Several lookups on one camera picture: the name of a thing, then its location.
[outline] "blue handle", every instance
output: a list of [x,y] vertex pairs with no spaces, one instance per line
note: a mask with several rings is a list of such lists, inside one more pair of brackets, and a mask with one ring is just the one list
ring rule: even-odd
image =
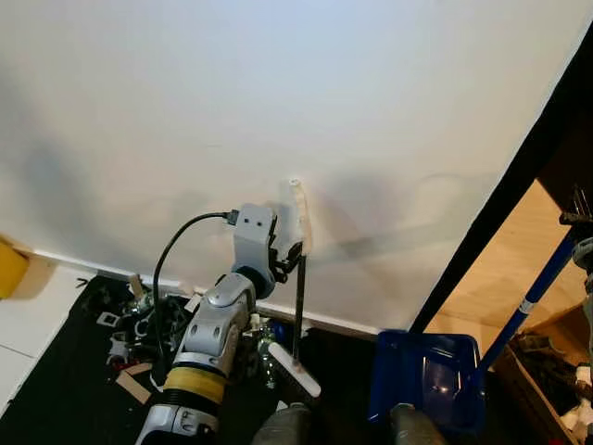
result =
[[497,339],[494,340],[492,346],[484,354],[482,361],[478,363],[474,374],[476,377],[479,378],[481,375],[484,375],[490,365],[494,363],[494,360],[497,359],[504,347],[509,343],[512,336],[517,332],[517,329],[523,324],[533,305],[541,300],[548,287],[554,282],[568,260],[571,259],[574,246],[572,232],[572,230],[569,230],[568,234],[566,234],[562,242],[558,245],[549,258],[548,263],[539,273],[536,281],[531,285],[521,305],[519,305],[510,320],[502,328]]

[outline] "white wall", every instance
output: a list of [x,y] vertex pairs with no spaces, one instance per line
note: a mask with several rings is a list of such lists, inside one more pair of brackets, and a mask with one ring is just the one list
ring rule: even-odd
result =
[[[309,193],[308,311],[410,325],[578,47],[592,0],[0,6],[0,232],[140,273],[186,219]],[[209,286],[229,230],[164,276]],[[272,302],[291,304],[291,284]]]

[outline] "blue dustpan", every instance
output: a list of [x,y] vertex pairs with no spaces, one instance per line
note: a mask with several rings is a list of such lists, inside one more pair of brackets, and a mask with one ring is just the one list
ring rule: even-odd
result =
[[569,231],[482,361],[470,336],[379,334],[369,420],[383,421],[398,403],[410,403],[445,430],[479,432],[486,411],[485,372],[571,258],[571,236]]

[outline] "yellow object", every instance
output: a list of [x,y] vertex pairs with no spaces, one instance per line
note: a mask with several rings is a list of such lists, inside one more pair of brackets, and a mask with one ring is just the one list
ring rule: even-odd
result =
[[29,260],[0,243],[0,299],[10,297],[27,272],[27,267]]
[[164,389],[181,389],[193,392],[211,401],[222,403],[226,380],[201,369],[180,366],[169,371]]

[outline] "yellow band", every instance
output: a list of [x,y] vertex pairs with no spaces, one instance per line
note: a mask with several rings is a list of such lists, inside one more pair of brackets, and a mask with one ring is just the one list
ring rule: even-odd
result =
[[226,380],[219,375],[181,366],[170,370],[164,389],[181,389],[193,392],[220,405],[225,385]]

